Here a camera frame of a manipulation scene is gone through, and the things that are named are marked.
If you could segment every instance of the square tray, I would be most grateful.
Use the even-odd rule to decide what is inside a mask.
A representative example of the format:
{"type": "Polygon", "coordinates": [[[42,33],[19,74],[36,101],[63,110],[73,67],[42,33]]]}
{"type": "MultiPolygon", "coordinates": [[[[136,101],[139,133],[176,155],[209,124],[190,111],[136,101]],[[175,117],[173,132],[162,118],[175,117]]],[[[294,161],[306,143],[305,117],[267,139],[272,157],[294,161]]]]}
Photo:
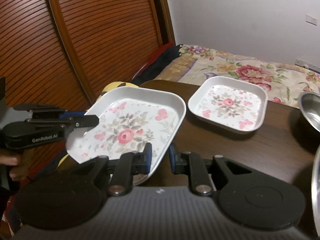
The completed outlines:
{"type": "Polygon", "coordinates": [[[228,77],[207,79],[188,101],[199,119],[246,134],[263,123],[268,95],[261,87],[228,77]]]}
{"type": "Polygon", "coordinates": [[[148,175],[136,175],[133,184],[147,180],[156,170],[186,114],[186,104],[174,93],[119,87],[103,95],[87,112],[99,117],[93,129],[79,128],[69,134],[66,149],[78,163],[108,155],[118,159],[127,152],[141,152],[152,144],[148,175]]]}

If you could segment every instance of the wooden wardrobe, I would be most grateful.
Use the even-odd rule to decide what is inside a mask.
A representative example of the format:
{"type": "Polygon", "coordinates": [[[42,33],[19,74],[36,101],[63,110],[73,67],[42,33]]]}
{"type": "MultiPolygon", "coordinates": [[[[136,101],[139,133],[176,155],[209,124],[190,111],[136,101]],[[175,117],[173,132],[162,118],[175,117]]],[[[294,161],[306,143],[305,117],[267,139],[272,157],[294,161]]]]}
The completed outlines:
{"type": "MultiPolygon", "coordinates": [[[[8,106],[90,107],[174,41],[166,0],[0,0],[0,76],[8,106]]],[[[36,149],[33,166],[57,152],[36,149]]]]}

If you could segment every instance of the white wall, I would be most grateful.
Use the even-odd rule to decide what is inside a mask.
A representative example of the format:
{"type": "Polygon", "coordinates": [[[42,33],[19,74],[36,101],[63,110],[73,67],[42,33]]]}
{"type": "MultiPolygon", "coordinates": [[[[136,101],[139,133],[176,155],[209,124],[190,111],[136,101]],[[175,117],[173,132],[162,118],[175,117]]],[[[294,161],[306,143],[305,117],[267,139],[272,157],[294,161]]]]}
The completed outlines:
{"type": "Polygon", "coordinates": [[[320,0],[168,0],[176,43],[320,67],[320,0]],[[318,26],[306,23],[306,14],[318,26]]]}

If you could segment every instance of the white logo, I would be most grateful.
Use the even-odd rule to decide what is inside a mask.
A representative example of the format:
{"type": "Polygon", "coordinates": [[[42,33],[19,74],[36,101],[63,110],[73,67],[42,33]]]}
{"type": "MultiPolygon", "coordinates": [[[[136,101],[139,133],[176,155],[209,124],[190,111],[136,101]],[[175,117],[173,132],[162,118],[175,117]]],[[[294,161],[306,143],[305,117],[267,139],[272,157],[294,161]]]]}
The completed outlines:
{"type": "Polygon", "coordinates": [[[40,137],[40,138],[33,138],[32,139],[32,142],[35,143],[35,142],[42,142],[42,141],[46,141],[46,140],[51,140],[51,139],[54,139],[54,138],[58,138],[58,134],[53,134],[53,135],[50,135],[50,136],[43,136],[43,137],[40,137]]]}
{"type": "Polygon", "coordinates": [[[156,190],[156,193],[158,193],[158,194],[162,194],[164,192],[165,192],[165,190],[163,188],[160,188],[160,189],[156,190]]]}

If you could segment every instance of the light switch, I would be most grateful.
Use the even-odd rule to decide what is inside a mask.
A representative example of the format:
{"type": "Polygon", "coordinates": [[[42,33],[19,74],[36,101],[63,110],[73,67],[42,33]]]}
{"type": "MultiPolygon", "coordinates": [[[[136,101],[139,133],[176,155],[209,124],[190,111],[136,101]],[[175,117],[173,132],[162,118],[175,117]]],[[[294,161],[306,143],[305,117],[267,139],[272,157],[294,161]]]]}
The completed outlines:
{"type": "Polygon", "coordinates": [[[318,20],[316,18],[311,17],[310,15],[306,15],[306,22],[311,23],[313,25],[318,25],[318,20]]]}

